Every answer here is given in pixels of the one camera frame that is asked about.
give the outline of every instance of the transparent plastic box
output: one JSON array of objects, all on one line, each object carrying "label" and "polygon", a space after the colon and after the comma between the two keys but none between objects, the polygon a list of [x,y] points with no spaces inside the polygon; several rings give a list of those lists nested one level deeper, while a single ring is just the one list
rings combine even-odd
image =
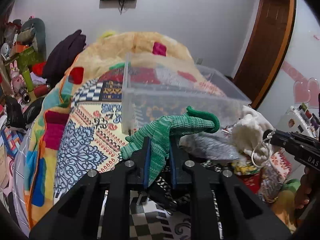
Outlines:
[{"label": "transparent plastic box", "polygon": [[215,114],[225,127],[234,124],[242,106],[250,103],[213,68],[149,53],[127,55],[121,114],[125,134],[161,116],[184,114],[187,106]]}]

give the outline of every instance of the plastic bag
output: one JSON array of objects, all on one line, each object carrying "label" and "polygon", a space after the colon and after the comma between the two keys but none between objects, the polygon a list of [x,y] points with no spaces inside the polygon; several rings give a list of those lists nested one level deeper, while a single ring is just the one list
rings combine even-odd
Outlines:
[{"label": "plastic bag", "polygon": [[37,100],[32,102],[30,106],[26,109],[26,111],[23,113],[24,122],[27,128],[39,115],[43,100],[44,98],[38,98]]},{"label": "plastic bag", "polygon": [[15,98],[5,96],[5,103],[8,116],[6,126],[10,130],[26,133],[26,124],[18,101]]},{"label": "plastic bag", "polygon": [[240,157],[237,148],[232,145],[231,138],[221,130],[213,134],[200,132],[185,135],[180,138],[179,146],[193,156],[207,160],[231,162]]}]

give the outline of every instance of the blue floral pattern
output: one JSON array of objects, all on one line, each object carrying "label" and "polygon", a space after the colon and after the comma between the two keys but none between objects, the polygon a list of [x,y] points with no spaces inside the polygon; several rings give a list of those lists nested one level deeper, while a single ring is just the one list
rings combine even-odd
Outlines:
[{"label": "blue floral pattern", "polygon": [[88,170],[97,169],[108,157],[92,146],[95,127],[66,124],[57,158],[55,190],[67,192]]},{"label": "blue floral pattern", "polygon": [[106,119],[113,119],[114,123],[121,123],[121,104],[101,104],[101,113],[106,114]]}]

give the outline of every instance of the silver screw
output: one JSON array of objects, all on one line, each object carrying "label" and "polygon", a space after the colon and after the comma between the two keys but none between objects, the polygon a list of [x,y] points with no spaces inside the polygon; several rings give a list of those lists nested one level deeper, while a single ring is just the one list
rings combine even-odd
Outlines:
[{"label": "silver screw", "polygon": [[230,170],[224,170],[224,171],[222,172],[222,174],[223,174],[223,176],[229,178],[229,177],[232,176],[232,171],[230,171]]},{"label": "silver screw", "polygon": [[185,163],[184,163],[184,165],[186,165],[187,167],[193,167],[193,166],[195,166],[195,162],[193,162],[193,161],[185,161]]},{"label": "silver screw", "polygon": [[89,177],[93,178],[98,174],[98,172],[96,170],[89,170],[87,174]]},{"label": "silver screw", "polygon": [[128,160],[124,163],[124,165],[127,167],[132,167],[134,165],[134,161]]}]

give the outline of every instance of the green glove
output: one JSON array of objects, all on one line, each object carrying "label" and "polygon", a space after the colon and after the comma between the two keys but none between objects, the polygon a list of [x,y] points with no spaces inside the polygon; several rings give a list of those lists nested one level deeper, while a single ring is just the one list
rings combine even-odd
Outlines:
[{"label": "green glove", "polygon": [[169,156],[170,135],[187,135],[199,132],[215,133],[219,130],[219,120],[214,114],[194,110],[187,107],[187,113],[181,116],[162,116],[157,120],[145,125],[132,136],[125,139],[128,145],[120,149],[122,158],[127,160],[132,152],[140,150],[143,138],[151,138],[151,160],[149,168],[149,186],[164,168]]}]

